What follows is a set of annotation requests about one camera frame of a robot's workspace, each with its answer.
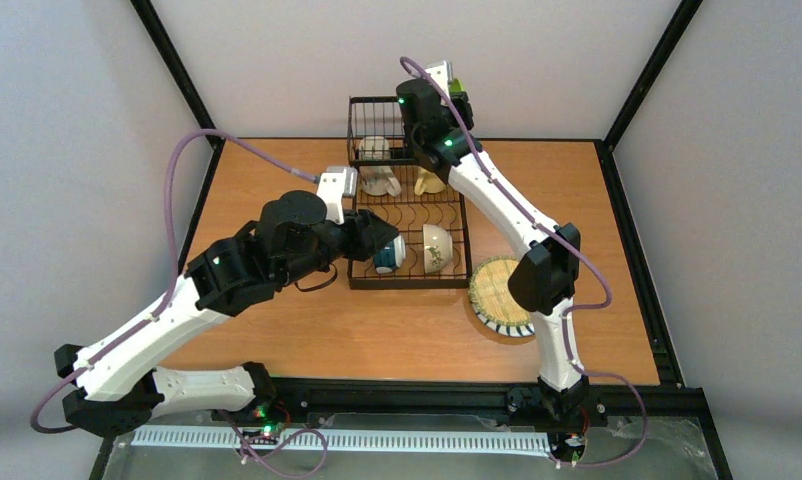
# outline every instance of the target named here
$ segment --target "black wire dish rack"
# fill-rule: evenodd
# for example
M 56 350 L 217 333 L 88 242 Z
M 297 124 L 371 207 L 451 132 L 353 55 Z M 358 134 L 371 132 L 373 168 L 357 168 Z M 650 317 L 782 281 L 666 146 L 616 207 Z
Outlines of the black wire dish rack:
M 360 143 L 366 137 L 386 139 L 378 155 L 360 158 Z M 387 166 L 401 186 L 397 196 L 373 196 L 357 189 L 353 208 L 365 208 L 398 228 L 406 244 L 406 259 L 392 273 L 379 274 L 374 260 L 348 262 L 348 284 L 358 290 L 468 288 L 472 275 L 472 253 L 466 202 L 450 185 L 439 193 L 416 195 L 419 167 L 404 141 L 398 98 L 351 97 L 348 103 L 348 163 L 357 168 Z M 437 225 L 451 235 L 452 260 L 441 271 L 425 273 L 422 226 Z

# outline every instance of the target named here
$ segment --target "bowl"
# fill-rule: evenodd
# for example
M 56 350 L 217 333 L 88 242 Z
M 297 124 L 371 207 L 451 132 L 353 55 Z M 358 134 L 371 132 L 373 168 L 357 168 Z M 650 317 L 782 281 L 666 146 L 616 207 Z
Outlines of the bowl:
M 454 259 L 451 234 L 438 225 L 422 225 L 425 273 L 439 273 Z

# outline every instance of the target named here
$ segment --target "white wall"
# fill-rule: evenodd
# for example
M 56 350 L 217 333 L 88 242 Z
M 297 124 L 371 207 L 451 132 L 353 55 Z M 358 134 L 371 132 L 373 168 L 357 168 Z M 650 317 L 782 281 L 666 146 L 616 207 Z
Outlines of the white wall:
M 398 57 L 448 58 L 479 136 L 601 138 L 678 0 L 155 2 L 216 124 L 337 136 L 348 97 L 393 95 Z
M 732 471 L 802 478 L 802 0 L 704 2 L 615 156 Z
M 0 478 L 86 478 L 100 439 L 30 431 L 53 351 L 165 286 L 162 180 L 197 128 L 129 2 L 0 2 Z M 185 232 L 209 147 L 187 150 Z M 43 422 L 61 421 L 58 402 Z

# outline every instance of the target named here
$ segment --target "wooden tabletop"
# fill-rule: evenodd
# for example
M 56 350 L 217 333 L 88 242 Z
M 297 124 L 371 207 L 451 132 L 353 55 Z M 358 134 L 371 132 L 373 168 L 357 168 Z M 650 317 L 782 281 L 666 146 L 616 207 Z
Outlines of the wooden tabletop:
M 345 165 L 344 140 L 274 139 L 251 143 L 301 170 Z M 487 141 L 499 170 L 551 218 L 581 231 L 581 250 L 609 279 L 613 304 L 575 313 L 578 350 L 590 370 L 657 384 L 657 371 L 613 212 L 590 142 Z M 232 236 L 263 205 L 310 184 L 228 143 L 221 156 L 189 259 Z M 495 227 L 467 202 L 473 266 L 512 253 Z M 466 290 L 351 290 L 340 278 L 323 290 L 284 289 L 269 302 L 191 340 L 164 365 L 231 368 L 262 362 L 273 376 L 441 381 L 535 381 L 539 354 L 532 339 L 503 337 L 472 312 Z M 315 274 L 315 282 L 324 274 Z M 584 267 L 576 302 L 602 299 Z

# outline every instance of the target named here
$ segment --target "woven mat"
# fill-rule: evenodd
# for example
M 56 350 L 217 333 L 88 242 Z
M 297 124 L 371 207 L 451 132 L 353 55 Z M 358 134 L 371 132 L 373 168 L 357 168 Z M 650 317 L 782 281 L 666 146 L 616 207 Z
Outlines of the woven mat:
M 534 334 L 531 315 L 520 307 L 507 289 L 507 279 L 519 262 L 512 257 L 494 257 L 472 274 L 469 299 L 472 309 L 487 327 L 508 337 Z

